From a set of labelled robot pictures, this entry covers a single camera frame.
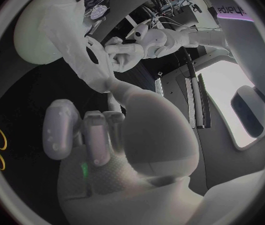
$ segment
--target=white robot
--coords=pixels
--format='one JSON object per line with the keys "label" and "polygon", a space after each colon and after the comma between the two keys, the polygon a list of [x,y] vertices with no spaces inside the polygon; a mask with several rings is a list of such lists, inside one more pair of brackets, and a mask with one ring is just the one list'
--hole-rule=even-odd
{"label": "white robot", "polygon": [[[40,4],[42,16],[36,9]],[[185,116],[157,93],[114,76],[114,71],[125,72],[140,59],[202,44],[207,34],[148,29],[141,24],[134,33],[135,44],[113,38],[104,48],[85,36],[84,16],[83,0],[34,0],[15,29],[15,47],[24,59],[44,64],[63,57],[90,88],[109,93],[110,111],[89,111],[83,119],[65,99],[53,101],[46,111],[43,148],[51,159],[61,160],[57,193],[69,223],[207,225],[217,221],[249,196],[261,173],[215,186],[204,197],[194,193],[189,175],[198,165],[199,146]],[[225,49],[220,32],[213,34],[214,44]],[[163,178],[171,182],[161,184]]]}

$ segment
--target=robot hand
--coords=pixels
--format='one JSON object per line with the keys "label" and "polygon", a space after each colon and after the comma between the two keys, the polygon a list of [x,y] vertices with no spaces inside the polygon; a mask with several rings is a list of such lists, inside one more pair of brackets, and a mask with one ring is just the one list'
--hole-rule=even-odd
{"label": "robot hand", "polygon": [[139,44],[122,44],[118,37],[111,38],[105,44],[112,68],[115,72],[123,73],[132,69],[144,57],[143,47]]}

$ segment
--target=green light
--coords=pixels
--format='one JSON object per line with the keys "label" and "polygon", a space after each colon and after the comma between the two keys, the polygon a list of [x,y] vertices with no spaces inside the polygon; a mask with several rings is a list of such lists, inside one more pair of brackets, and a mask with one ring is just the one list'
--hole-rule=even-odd
{"label": "green light", "polygon": [[85,162],[85,163],[82,163],[81,164],[81,169],[82,169],[82,173],[83,173],[83,178],[84,179],[87,179],[88,178],[88,175],[89,175],[89,172],[88,172],[88,164]]}

